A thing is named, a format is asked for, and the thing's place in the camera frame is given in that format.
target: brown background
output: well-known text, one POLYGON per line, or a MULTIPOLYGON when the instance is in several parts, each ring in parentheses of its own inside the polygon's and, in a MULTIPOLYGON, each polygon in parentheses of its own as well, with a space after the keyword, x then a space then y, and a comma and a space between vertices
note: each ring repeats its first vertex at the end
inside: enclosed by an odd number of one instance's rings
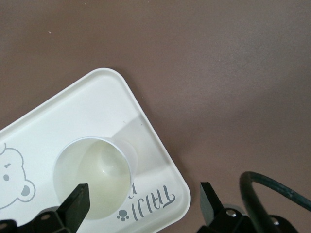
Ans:
MULTIPOLYGON (((191 207, 162 233, 196 232, 199 182, 243 207, 252 170, 311 199, 311 1, 0 1, 0 128, 88 72, 127 81, 185 178, 191 207)), ((311 214, 256 186, 270 214, 311 214)))

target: bear illustration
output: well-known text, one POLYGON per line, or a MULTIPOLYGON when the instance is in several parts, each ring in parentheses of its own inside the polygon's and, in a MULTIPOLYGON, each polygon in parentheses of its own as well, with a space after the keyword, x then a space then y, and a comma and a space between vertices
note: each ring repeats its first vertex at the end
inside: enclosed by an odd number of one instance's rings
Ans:
POLYGON ((35 196, 35 185, 26 179, 21 153, 6 147, 0 153, 0 211, 19 200, 31 201, 35 196))

